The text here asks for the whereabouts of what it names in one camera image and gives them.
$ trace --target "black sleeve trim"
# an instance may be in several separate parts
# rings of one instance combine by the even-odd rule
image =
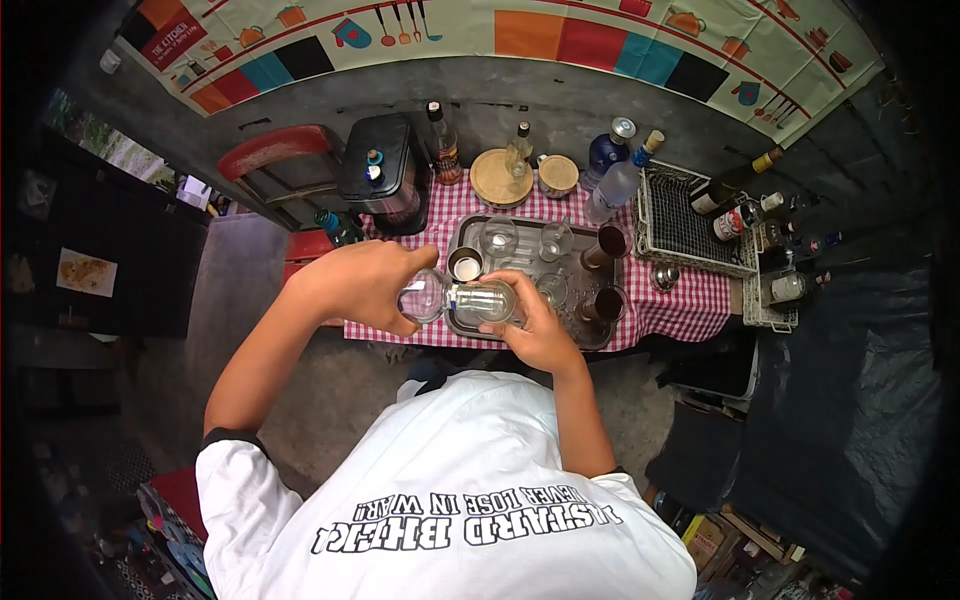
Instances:
[[[207,446],[211,444],[216,444],[223,440],[236,440],[237,442],[249,442],[256,447],[260,448],[260,451],[263,452],[263,455],[267,457],[267,460],[270,460],[270,454],[267,453],[267,448],[263,447],[263,442],[249,431],[238,431],[235,429],[226,429],[225,427],[217,427],[206,434],[204,437],[204,442],[200,445],[200,451],[203,452]]]

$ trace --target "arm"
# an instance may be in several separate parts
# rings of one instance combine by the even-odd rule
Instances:
[[[204,435],[217,427],[256,433],[325,319],[341,317],[401,336],[416,333],[420,326],[400,315],[396,297],[419,269],[436,265],[437,256],[433,246],[410,251],[371,240],[330,252],[290,277],[214,386]]]
[[[616,468],[607,430],[600,421],[587,362],[564,330],[557,313],[520,271],[496,271],[481,277],[502,279],[514,287],[523,328],[512,324],[482,324],[495,333],[524,363],[553,375],[557,431],[564,469],[596,477]]]

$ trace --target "round wooden board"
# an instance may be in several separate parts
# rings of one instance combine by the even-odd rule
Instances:
[[[540,178],[554,189],[570,190],[577,184],[580,171],[566,156],[551,155],[540,162]]]
[[[480,199],[492,206],[504,208],[521,204],[534,187],[534,170],[528,164],[519,190],[516,189],[514,178],[504,164],[506,154],[505,148],[487,150],[470,166],[470,184]]]

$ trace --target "person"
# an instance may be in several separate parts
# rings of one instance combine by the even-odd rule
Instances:
[[[409,380],[302,500],[255,437],[307,341],[340,317],[417,332],[396,299],[437,249],[371,240],[304,267],[210,394],[196,476],[214,591],[233,598],[687,600],[694,563],[618,468],[580,350],[519,271],[523,327],[483,325],[553,392],[517,374]]]

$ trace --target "orange square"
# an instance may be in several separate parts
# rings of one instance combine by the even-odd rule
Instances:
[[[493,53],[555,60],[563,28],[564,18],[554,14],[493,11]]]
[[[183,4],[180,0],[144,0],[140,8],[137,9],[140,14],[145,16],[151,24],[157,29],[163,29],[170,19],[177,12],[183,10]]]
[[[233,103],[227,99],[213,84],[207,84],[190,94],[190,99],[200,105],[200,108],[210,114],[224,108],[230,108]]]

